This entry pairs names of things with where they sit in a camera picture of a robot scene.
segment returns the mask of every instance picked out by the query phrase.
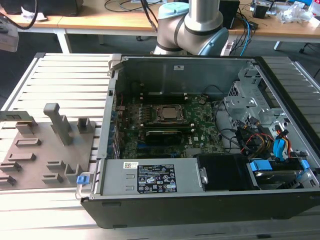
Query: plastic bag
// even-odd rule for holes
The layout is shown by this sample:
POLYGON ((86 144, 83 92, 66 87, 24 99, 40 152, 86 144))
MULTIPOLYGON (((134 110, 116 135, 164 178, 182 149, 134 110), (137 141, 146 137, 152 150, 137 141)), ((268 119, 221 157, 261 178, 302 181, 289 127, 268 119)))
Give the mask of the plastic bag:
POLYGON ((309 21, 311 14, 299 7, 298 2, 294 2, 287 10, 279 12, 276 17, 283 23, 309 21))

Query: floor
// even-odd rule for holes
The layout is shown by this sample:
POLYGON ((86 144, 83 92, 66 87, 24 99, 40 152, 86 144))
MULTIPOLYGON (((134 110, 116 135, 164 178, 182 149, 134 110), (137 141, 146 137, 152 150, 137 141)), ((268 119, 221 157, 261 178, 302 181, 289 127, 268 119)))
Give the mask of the floor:
MULTIPOLYGON (((54 34, 19 33, 18 51, 15 53, 0 51, 0 108, 11 94, 12 90, 24 74, 36 53, 61 53, 60 45, 54 34)), ((147 55, 156 46, 155 37, 142 37, 137 41, 135 36, 104 36, 104 45, 99 45, 96 35, 69 36, 73 53, 121 53, 147 55)), ((286 42, 279 51, 274 51, 275 42, 252 41, 244 56, 288 56, 298 61, 311 74, 320 68, 320 45, 306 48, 304 53, 299 49, 304 43, 286 42)))

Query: table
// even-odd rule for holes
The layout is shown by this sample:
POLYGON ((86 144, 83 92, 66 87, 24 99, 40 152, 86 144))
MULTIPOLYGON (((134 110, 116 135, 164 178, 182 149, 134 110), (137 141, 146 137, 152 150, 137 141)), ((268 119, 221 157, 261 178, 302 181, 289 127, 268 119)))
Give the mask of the table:
MULTIPOLYGON (((250 0, 241 0, 242 9, 250 0)), ((95 35, 130 35, 156 36, 146 16, 142 12, 116 13, 104 8, 105 0, 84 0, 83 10, 77 17, 50 16, 48 22, 36 23, 25 32, 57 34, 63 53, 71 53, 68 34, 95 34, 95 35)), ((120 9, 116 3, 109 5, 112 9, 120 9)), ((309 42, 320 43, 320 28, 314 28, 308 22, 282 24, 276 16, 265 19, 252 18, 252 13, 246 8, 242 13, 259 27, 253 39, 263 41, 278 41, 275 49, 279 49, 280 42, 309 42)), ((159 5, 151 8, 158 15, 159 5)), ((27 25, 20 16, 9 16, 17 23, 27 25)), ((235 21, 233 29, 229 30, 229 42, 233 42, 243 33, 243 25, 235 21)))
MULTIPOLYGON (((266 15, 264 19, 253 18, 248 11, 251 0, 240 0, 240 9, 248 21, 259 24, 253 39, 260 41, 275 41, 274 50, 278 50, 282 42, 320 43, 320 27, 313 27, 308 22, 281 23, 275 15, 266 15)), ((232 36, 239 36, 244 32, 243 25, 237 20, 233 29, 229 30, 229 40, 232 36)))

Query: sticker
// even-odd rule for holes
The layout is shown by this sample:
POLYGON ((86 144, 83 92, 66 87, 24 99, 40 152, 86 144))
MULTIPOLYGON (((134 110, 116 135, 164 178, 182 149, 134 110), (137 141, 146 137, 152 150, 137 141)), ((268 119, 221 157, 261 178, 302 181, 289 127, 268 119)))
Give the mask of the sticker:
POLYGON ((176 193, 177 181, 175 166, 139 165, 137 166, 137 191, 140 194, 176 193))
POLYGON ((139 165, 139 162, 137 161, 125 161, 123 163, 124 169, 137 169, 139 165))
POLYGON ((183 65, 175 65, 173 67, 174 71, 183 71, 184 69, 185 69, 185 66, 183 66, 183 65))

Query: blue latch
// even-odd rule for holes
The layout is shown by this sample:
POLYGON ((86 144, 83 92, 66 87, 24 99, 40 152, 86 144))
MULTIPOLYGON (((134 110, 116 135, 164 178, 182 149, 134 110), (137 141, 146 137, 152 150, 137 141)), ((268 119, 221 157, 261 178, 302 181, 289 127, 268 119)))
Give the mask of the blue latch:
POLYGON ((86 185, 90 183, 90 176, 78 176, 76 179, 76 184, 86 185))
POLYGON ((301 160, 301 165, 302 165, 304 170, 310 168, 310 165, 309 165, 308 161, 305 160, 305 159, 301 160))
POLYGON ((253 172, 255 171, 272 171, 272 167, 268 160, 254 160, 250 163, 253 172))
POLYGON ((283 162, 284 156, 283 152, 286 147, 286 142, 285 140, 281 139, 276 139, 273 144, 273 154, 280 160, 280 162, 283 162))

